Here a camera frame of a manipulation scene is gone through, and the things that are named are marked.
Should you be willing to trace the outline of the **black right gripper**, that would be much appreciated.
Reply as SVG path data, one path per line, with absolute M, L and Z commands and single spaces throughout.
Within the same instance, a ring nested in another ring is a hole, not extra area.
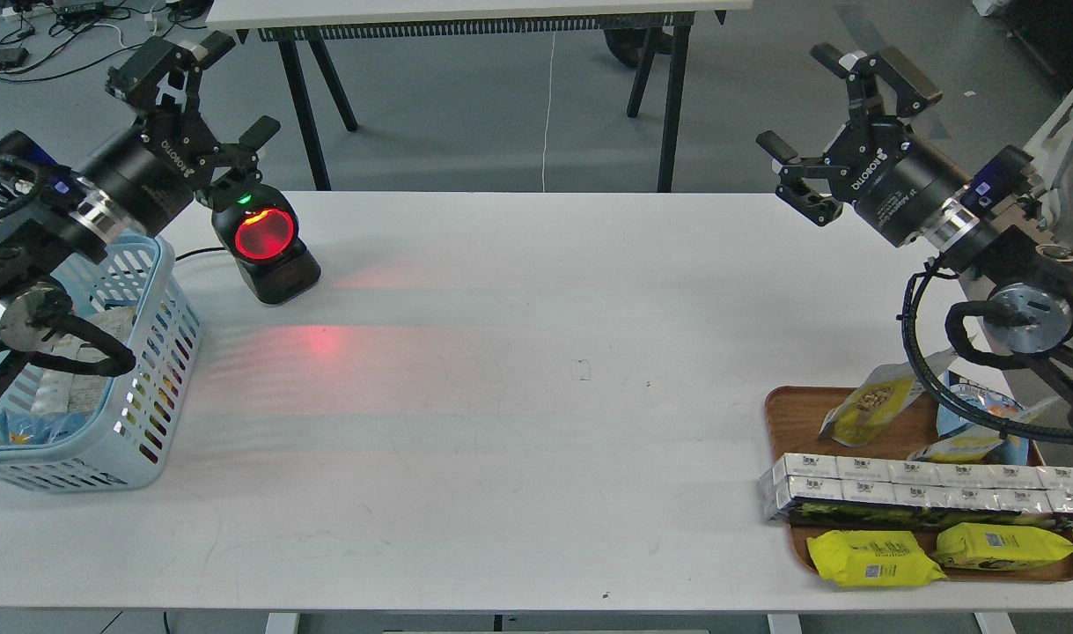
M 849 120 L 818 157 L 798 156 L 774 131 L 756 134 L 777 165 L 775 193 L 818 227 L 851 205 L 901 247 L 972 178 L 909 124 L 942 99 L 942 89 L 895 47 L 843 53 L 822 41 L 810 56 L 846 83 Z

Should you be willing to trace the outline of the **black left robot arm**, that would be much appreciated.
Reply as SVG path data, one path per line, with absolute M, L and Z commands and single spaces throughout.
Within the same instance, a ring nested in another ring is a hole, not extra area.
M 193 47 L 151 36 L 121 67 L 107 92 L 136 119 L 82 169 L 45 160 L 21 134 L 0 141 L 0 181 L 28 181 L 0 209 L 0 398 L 34 365 L 118 377 L 136 356 L 74 313 L 52 272 L 73 255 L 102 263 L 127 230 L 158 236 L 191 203 L 221 213 L 261 185 L 259 149 L 280 129 L 269 116 L 239 141 L 222 142 L 201 116 L 202 73 L 235 47 L 214 32 Z

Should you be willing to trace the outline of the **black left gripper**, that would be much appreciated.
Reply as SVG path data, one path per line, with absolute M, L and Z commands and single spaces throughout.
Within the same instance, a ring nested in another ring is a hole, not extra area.
M 202 73 L 235 45 L 223 32 L 187 46 L 150 36 L 108 70 L 106 92 L 129 105 L 135 120 L 85 162 L 80 177 L 126 213 L 134 232 L 158 236 L 194 202 L 222 211 L 260 183 L 259 151 L 280 122 L 263 115 L 239 141 L 224 144 L 199 113 Z

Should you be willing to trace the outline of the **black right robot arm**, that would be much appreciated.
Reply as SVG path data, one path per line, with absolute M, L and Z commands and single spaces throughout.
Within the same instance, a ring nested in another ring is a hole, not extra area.
M 756 136 L 778 165 L 776 195 L 819 227 L 850 206 L 894 247 L 931 244 L 938 256 L 910 278 L 899 314 L 920 385 L 942 409 L 1000 436 L 1073 445 L 1073 249 L 1004 215 L 1037 218 L 1031 156 L 1006 145 L 970 175 L 915 135 L 911 120 L 942 93 L 901 51 L 839 51 L 822 41 L 810 54 L 846 85 L 849 118 L 815 157 L 798 154 L 773 131 Z M 917 314 L 941 269 L 974 272 L 993 285 L 986 299 L 951 306 L 944 328 L 952 349 L 971 364 L 1032 371 L 1069 406 L 1068 429 L 991 415 L 939 381 L 920 350 Z

